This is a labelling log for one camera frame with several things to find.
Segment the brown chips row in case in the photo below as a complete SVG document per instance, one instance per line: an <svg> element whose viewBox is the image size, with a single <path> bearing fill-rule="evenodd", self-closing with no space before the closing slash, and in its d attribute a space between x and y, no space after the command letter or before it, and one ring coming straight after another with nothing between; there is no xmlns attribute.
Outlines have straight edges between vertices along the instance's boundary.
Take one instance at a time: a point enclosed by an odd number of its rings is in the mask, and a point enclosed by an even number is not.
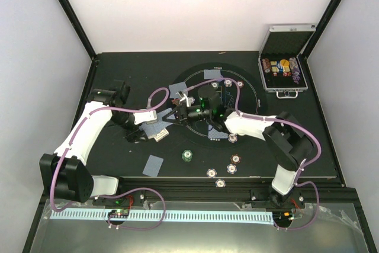
<svg viewBox="0 0 379 253"><path fill-rule="evenodd" d="M265 73L270 73L272 71L271 69L271 62L267 58L262 59L262 69Z"/></svg>

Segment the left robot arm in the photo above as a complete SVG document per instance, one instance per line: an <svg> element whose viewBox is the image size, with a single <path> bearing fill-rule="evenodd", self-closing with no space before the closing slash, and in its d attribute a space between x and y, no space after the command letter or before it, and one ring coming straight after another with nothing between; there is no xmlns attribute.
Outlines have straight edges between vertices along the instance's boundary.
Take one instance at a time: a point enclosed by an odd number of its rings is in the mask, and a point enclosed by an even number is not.
<svg viewBox="0 0 379 253"><path fill-rule="evenodd" d="M93 89L69 136L52 154L41 157L41 177L50 199L84 203L91 197L106 196L114 205L126 201L127 190L118 184L118 178L92 175L86 165L95 141L109 121L124 128L132 142L147 139L140 125L156 121L156 110L151 105L126 110L123 106L129 92L130 87L123 81L116 81L111 89Z"/></svg>

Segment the white playing card box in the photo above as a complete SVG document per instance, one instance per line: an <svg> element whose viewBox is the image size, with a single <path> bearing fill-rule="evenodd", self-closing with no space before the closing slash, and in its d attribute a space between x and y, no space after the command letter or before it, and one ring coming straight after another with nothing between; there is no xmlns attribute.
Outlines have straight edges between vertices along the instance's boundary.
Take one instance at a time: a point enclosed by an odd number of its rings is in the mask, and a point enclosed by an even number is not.
<svg viewBox="0 0 379 253"><path fill-rule="evenodd" d="M159 142L161 141L162 139L164 139L165 137L167 137L169 135L169 132L166 128L164 128L163 130L161 130L159 133L155 134L153 136L154 140L156 142Z"/></svg>

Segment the blue playing card deck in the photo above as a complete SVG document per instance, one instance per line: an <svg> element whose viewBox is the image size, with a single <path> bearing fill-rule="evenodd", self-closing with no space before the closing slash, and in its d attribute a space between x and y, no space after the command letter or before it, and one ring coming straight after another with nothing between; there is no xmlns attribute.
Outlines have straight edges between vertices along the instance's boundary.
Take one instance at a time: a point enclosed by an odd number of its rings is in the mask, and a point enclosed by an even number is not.
<svg viewBox="0 0 379 253"><path fill-rule="evenodd" d="M156 136L158 133L160 133L165 128L166 128L166 126L162 122L157 122L157 123L152 123L152 124L143 123L140 126L140 129L144 131L144 133L146 134L146 136L149 139Z"/></svg>

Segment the green poker chip stack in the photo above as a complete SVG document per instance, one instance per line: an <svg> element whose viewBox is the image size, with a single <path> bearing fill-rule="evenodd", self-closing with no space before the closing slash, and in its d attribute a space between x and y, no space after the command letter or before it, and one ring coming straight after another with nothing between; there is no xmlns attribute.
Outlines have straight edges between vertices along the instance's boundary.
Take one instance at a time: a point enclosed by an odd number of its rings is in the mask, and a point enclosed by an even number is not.
<svg viewBox="0 0 379 253"><path fill-rule="evenodd" d="M191 150L187 149L187 150L183 151L183 153L182 153L183 161L190 162L192 160L192 157L193 157L193 154L192 154Z"/></svg>

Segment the purple chips row in case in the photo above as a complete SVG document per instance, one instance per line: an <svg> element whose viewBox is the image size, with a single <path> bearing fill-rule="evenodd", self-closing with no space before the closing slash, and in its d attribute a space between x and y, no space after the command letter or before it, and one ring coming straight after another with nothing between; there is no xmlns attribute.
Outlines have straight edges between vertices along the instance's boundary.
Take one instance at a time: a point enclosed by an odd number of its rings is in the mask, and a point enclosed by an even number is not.
<svg viewBox="0 0 379 253"><path fill-rule="evenodd" d="M289 63L290 63L290 70L292 74L292 79L296 84L299 84L301 77L300 77L300 68L297 63L297 60L295 57L289 58Z"/></svg>

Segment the yellow button in case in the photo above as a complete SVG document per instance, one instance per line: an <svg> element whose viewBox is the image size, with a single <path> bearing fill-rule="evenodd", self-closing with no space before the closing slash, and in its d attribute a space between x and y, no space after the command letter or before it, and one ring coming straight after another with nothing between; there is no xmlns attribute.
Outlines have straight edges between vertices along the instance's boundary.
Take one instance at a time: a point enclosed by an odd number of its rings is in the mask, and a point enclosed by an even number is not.
<svg viewBox="0 0 379 253"><path fill-rule="evenodd" d="M282 60L280 60L280 65L281 65L283 68L288 68L289 65L290 65L290 62L289 62L287 59L282 59Z"/></svg>

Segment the aluminium poker case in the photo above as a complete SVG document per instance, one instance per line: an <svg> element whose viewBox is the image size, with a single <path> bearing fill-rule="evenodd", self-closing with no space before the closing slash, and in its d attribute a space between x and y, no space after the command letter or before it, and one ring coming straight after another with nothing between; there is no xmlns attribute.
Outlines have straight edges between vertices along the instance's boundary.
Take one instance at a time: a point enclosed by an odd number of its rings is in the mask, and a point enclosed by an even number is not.
<svg viewBox="0 0 379 253"><path fill-rule="evenodd" d="M270 25L259 50L258 67L266 92L278 99L296 99L308 89L300 54L312 35L314 24Z"/></svg>

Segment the brown poker chip stack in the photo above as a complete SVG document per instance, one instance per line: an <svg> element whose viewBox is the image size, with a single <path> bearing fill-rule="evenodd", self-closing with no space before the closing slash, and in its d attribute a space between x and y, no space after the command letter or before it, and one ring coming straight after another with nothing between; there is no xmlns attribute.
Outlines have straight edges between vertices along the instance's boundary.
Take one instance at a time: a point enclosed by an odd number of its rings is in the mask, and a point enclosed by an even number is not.
<svg viewBox="0 0 379 253"><path fill-rule="evenodd" d="M231 156L230 160L233 164L239 164L241 162L241 157L237 154L234 154Z"/></svg>

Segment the blue chip on rail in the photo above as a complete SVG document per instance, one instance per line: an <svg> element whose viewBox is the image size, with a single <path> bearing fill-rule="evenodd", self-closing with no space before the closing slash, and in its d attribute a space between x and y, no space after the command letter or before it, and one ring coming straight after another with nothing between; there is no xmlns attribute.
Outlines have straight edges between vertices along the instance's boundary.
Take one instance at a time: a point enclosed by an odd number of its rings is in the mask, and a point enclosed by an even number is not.
<svg viewBox="0 0 379 253"><path fill-rule="evenodd" d="M215 185L216 185L216 187L225 187L226 186L226 182L223 179L217 179L216 182L215 182Z"/></svg>

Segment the stray card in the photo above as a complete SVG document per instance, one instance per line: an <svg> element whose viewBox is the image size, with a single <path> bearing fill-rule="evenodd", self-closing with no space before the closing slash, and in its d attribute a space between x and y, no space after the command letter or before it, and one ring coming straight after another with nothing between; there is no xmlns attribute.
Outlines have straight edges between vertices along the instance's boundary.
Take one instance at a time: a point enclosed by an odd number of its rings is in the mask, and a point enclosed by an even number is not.
<svg viewBox="0 0 379 253"><path fill-rule="evenodd" d="M149 158L147 159L147 162L143 169L142 174L148 177L157 177L162 164L163 164L163 158L150 155Z"/></svg>

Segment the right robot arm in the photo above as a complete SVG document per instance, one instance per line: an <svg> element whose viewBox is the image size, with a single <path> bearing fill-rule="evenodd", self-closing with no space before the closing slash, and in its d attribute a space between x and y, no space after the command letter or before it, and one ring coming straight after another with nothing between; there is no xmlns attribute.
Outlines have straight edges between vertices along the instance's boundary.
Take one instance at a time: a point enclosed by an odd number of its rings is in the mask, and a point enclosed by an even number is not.
<svg viewBox="0 0 379 253"><path fill-rule="evenodd" d="M199 105L191 105L181 91L179 96L176 107L162 117L164 122L187 126L206 121L218 132L263 140L277 162L269 200L275 207L284 207L291 200L290 193L314 148L306 130L296 122L288 121L292 116L288 113L268 117L243 113L224 104L211 85L199 88Z"/></svg>

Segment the blue chip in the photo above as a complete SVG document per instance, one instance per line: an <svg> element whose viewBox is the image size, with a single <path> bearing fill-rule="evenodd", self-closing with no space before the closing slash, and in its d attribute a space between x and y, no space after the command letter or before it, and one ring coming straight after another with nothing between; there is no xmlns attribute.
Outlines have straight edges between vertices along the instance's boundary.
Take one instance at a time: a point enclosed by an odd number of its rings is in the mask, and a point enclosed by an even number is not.
<svg viewBox="0 0 379 253"><path fill-rule="evenodd" d="M215 178L216 175L217 175L217 171L215 169L210 168L210 169L207 170L207 176L209 178Z"/></svg>
<svg viewBox="0 0 379 253"><path fill-rule="evenodd" d="M216 187L225 187L226 186L226 182L223 179L217 179L216 182L215 182L215 185L216 185Z"/></svg>
<svg viewBox="0 0 379 253"><path fill-rule="evenodd" d="M227 172L228 172L229 174L235 174L235 173L237 172L237 167L236 167L236 165L235 165L235 164L229 164L229 165L227 166Z"/></svg>

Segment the cards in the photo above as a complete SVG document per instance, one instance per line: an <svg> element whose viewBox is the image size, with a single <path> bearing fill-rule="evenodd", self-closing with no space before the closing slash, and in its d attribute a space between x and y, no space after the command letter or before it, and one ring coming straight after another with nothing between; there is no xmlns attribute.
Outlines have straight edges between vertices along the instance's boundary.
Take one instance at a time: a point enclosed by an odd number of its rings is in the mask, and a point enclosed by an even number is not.
<svg viewBox="0 0 379 253"><path fill-rule="evenodd" d="M208 138L210 140L228 139L229 135L225 132L216 130L212 125L208 125Z"/></svg>

